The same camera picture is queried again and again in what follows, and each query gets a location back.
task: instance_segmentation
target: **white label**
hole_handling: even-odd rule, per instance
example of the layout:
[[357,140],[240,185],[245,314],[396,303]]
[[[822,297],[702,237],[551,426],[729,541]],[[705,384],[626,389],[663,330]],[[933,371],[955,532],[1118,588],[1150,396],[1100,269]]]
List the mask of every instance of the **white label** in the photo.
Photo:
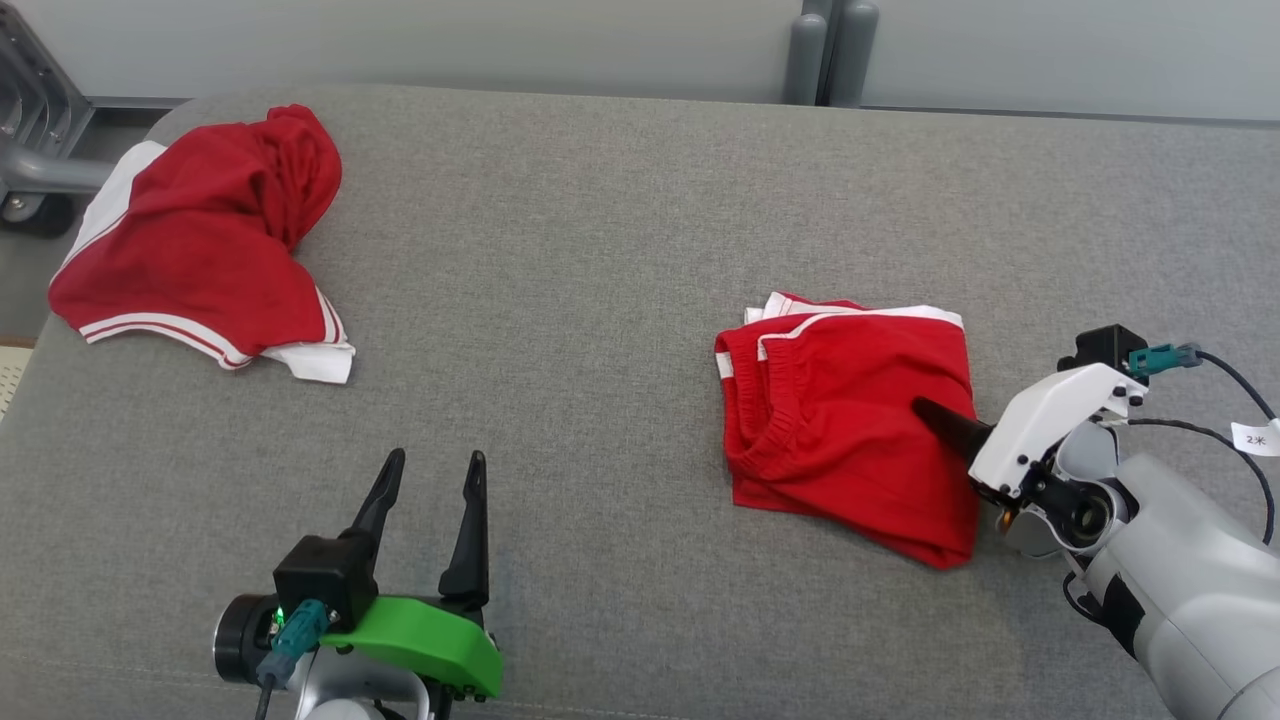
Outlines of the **white label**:
[[1231,423],[1231,441],[1240,452],[1280,456],[1280,420],[1271,420],[1261,428]]

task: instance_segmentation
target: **black cable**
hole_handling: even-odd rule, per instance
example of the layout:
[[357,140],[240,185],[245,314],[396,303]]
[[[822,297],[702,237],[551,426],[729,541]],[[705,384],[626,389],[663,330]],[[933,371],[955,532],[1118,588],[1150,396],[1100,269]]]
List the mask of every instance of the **black cable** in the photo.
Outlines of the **black cable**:
[[1257,388],[1253,387],[1253,383],[1244,379],[1244,375],[1242,375],[1235,368],[1229,365],[1226,360],[1222,360],[1221,357],[1213,355],[1212,352],[1204,352],[1203,350],[1197,350],[1196,356],[1202,360],[1208,360],[1210,363],[1225,370],[1228,375],[1231,375],[1233,380],[1240,383],[1240,387],[1244,388],[1244,392],[1249,393],[1249,397],[1253,398],[1253,402],[1258,404],[1258,407],[1262,409],[1262,414],[1267,416],[1267,420],[1276,419],[1275,411],[1271,410],[1271,406],[1267,405],[1266,400],[1262,400],[1262,396],[1258,393]]
[[[1235,373],[1235,370],[1228,370],[1228,372],[1229,373]],[[1253,388],[1252,387],[1248,387],[1247,389],[1249,389],[1249,392],[1253,393]],[[1263,407],[1265,407],[1265,410],[1263,410],[1265,413],[1270,413],[1271,411],[1270,407],[1266,407],[1265,402],[1263,402]],[[1263,544],[1271,544],[1271,536],[1275,533],[1275,528],[1276,528],[1276,501],[1275,501],[1275,497],[1272,497],[1272,495],[1271,495],[1271,483],[1267,482],[1267,477],[1262,473],[1262,468],[1258,468],[1258,464],[1253,460],[1253,457],[1248,452],[1243,452],[1240,450],[1236,450],[1235,448],[1235,443],[1233,443],[1231,441],[1229,441],[1226,438],[1226,436],[1224,436],[1222,433],[1219,433],[1216,430],[1211,430],[1208,428],[1202,428],[1199,425],[1193,425],[1190,423],[1184,423],[1183,420],[1158,420],[1158,419],[1155,419],[1155,418],[1142,418],[1142,419],[1137,419],[1137,420],[1129,420],[1129,424],[1130,425],[1164,425],[1164,427],[1167,427],[1167,428],[1180,428],[1180,429],[1184,429],[1184,430],[1190,430],[1193,433],[1199,433],[1202,436],[1211,437],[1211,438],[1216,439],[1217,442],[1220,442],[1220,443],[1230,447],[1231,450],[1234,450],[1236,452],[1236,455],[1239,455],[1240,459],[1244,460],[1244,464],[1248,465],[1251,470],[1253,470],[1253,474],[1258,477],[1258,484],[1262,486],[1262,497],[1265,497],[1266,501],[1267,501],[1267,525],[1266,525],[1266,529],[1262,530],[1262,543]]]
[[262,680],[262,694],[257,696],[257,712],[253,720],[266,720],[266,706],[271,705],[271,691],[275,688],[275,675],[268,675]]
[[1071,580],[1074,579],[1075,579],[1075,570],[1071,570],[1070,573],[1066,574],[1065,578],[1062,578],[1062,597],[1066,598],[1066,603],[1071,606],[1071,610],[1079,612],[1080,616],[1088,620],[1089,623],[1093,623],[1094,625],[1102,625],[1102,620],[1098,620],[1092,612],[1080,607],[1080,603],[1076,602],[1075,597],[1071,596]]

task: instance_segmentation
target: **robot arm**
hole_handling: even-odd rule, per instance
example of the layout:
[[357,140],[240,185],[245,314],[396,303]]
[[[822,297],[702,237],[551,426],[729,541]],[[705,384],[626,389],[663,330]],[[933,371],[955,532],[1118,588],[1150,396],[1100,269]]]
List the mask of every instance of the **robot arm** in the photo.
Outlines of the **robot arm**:
[[399,495],[404,451],[387,457],[356,520],[337,538],[307,536],[273,573],[275,593],[232,601],[214,632],[214,665],[227,682],[297,696],[296,720],[448,720],[453,705],[502,689],[503,659],[485,632],[489,514],[484,454],[471,456],[466,509],[439,597],[384,594],[374,580],[383,525]]
[[1280,717],[1280,557],[1153,457],[1117,461],[1105,425],[1147,387],[1115,365],[1044,378],[995,427],[924,398],[915,410],[1004,509],[1007,542],[1066,559],[1088,588],[1076,609],[1142,665],[1175,717]]

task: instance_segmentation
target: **folded red shorts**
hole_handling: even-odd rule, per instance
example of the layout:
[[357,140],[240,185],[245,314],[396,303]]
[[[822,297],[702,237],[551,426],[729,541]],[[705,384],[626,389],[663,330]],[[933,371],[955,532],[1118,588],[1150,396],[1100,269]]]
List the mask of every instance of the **folded red shorts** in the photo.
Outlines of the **folded red shorts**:
[[721,333],[717,348],[732,360],[722,386],[736,503],[836,519],[936,568],[972,556],[978,502],[964,464],[910,409],[920,395],[973,416],[959,316],[764,319]]
[[[767,398],[763,396],[753,397],[750,398],[750,402],[746,402],[745,416],[739,411],[737,386],[733,380],[733,361],[731,359],[730,342],[733,342],[739,348],[740,357],[737,360],[737,365],[744,369],[742,372],[756,373],[753,387],[763,388],[765,387],[765,378],[759,377],[759,370],[763,365],[754,360],[756,355],[756,338],[765,333],[790,331],[800,324],[804,320],[804,316],[815,311],[838,311],[841,309],[863,310],[860,305],[849,300],[833,300],[815,304],[810,300],[800,297],[799,295],[774,292],[769,295],[769,299],[763,307],[748,307],[745,311],[745,323],[748,325],[751,325],[753,323],[762,323],[763,320],[771,322],[755,324],[750,328],[744,327],[737,328],[736,331],[727,331],[726,333],[721,333],[721,337],[717,337],[716,360],[719,366],[721,384],[724,392],[726,447],[744,443],[749,445],[764,429],[764,420],[767,420],[767,416],[764,415],[764,413],[767,413]],[[780,496],[767,484],[758,483],[755,479],[735,471],[732,468],[730,471],[733,479],[733,501],[737,505],[755,507],[759,510],[777,510],[782,512],[799,512],[805,515],[822,514],[817,509],[808,507],[786,496]]]

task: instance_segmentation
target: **gray wall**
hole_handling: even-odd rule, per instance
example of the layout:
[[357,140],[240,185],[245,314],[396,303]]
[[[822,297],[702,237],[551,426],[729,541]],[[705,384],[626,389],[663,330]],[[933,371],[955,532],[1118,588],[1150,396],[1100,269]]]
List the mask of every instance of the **gray wall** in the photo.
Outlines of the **gray wall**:
[[[773,102],[800,10],[800,0],[14,1],[91,97],[381,81]],[[876,1],[865,104],[1280,119],[1277,0]]]

